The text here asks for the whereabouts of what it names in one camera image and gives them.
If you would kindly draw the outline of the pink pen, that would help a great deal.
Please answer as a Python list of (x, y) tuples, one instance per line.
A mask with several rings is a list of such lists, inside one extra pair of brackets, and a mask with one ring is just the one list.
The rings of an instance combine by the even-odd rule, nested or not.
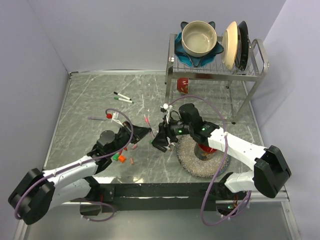
[(149, 122), (149, 119), (147, 118), (147, 116), (146, 116), (145, 114), (143, 114), (143, 117), (144, 117), (144, 120), (145, 120), (147, 126), (151, 129), (150, 134), (151, 134), (152, 139), (154, 139), (154, 138), (155, 138), (155, 135), (154, 135), (154, 133), (153, 133), (151, 124), (150, 124), (150, 122)]

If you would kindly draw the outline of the green highlighter cap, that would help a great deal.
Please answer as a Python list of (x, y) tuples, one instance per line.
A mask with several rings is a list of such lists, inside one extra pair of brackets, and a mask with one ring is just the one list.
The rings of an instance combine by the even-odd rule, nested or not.
[(112, 158), (113, 158), (115, 161), (117, 161), (117, 160), (118, 160), (118, 158), (119, 158), (119, 154), (118, 154), (118, 153), (116, 153), (115, 155), (113, 155), (113, 156), (112, 156)]

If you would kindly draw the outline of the orange highlighter cap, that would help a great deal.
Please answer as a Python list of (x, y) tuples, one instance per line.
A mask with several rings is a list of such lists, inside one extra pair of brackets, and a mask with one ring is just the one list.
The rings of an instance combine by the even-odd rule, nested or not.
[(121, 162), (121, 163), (124, 163), (124, 162), (126, 161), (126, 157), (123, 156), (123, 155), (120, 155), (120, 156), (118, 157), (118, 161)]

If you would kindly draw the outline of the green capped white marker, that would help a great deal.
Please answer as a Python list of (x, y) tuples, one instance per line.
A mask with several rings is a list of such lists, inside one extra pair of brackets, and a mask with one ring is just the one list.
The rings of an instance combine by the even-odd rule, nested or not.
[(114, 97), (113, 99), (117, 100), (117, 101), (125, 102), (125, 103), (134, 104), (134, 101), (128, 100), (128, 99), (124, 99), (124, 98)]

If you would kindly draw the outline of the purple pen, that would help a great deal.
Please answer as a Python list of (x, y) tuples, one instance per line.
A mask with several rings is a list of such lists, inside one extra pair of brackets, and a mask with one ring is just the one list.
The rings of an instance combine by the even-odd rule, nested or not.
[(105, 118), (105, 117), (93, 117), (93, 116), (88, 116), (87, 119), (93, 120), (93, 121), (106, 121), (107, 120), (107, 118)]

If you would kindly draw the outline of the black capped white marker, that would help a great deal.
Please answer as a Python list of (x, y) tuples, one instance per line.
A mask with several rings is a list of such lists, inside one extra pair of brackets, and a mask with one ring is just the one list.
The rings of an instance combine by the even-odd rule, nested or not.
[(115, 95), (119, 96), (120, 98), (123, 98), (123, 99), (126, 99), (126, 100), (129, 100), (129, 101), (132, 101), (132, 99), (130, 97), (127, 97), (121, 93), (118, 93), (116, 91), (113, 92)]

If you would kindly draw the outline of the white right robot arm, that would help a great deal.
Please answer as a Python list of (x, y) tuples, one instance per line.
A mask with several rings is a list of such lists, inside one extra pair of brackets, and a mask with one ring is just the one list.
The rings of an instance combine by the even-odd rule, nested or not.
[(291, 177), (292, 172), (281, 150), (271, 145), (265, 147), (245, 141), (226, 129), (203, 120), (193, 103), (179, 107), (179, 120), (172, 118), (172, 105), (165, 103), (160, 109), (165, 115), (158, 125), (152, 145), (166, 152), (169, 145), (177, 143), (178, 136), (189, 135), (198, 146), (223, 152), (249, 167), (249, 171), (230, 173), (219, 186), (219, 195), (232, 198), (241, 191), (258, 191), (275, 198)]

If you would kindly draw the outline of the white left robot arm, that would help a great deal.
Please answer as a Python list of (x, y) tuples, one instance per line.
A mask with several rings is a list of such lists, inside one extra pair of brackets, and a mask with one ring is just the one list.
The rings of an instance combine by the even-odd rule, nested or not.
[(99, 204), (101, 200), (111, 200), (113, 191), (102, 187), (94, 175), (112, 163), (113, 155), (150, 132), (149, 127), (130, 125), (126, 121), (117, 133), (103, 131), (92, 150), (82, 158), (52, 170), (29, 170), (8, 198), (15, 218), (32, 225), (65, 202), (83, 199)]

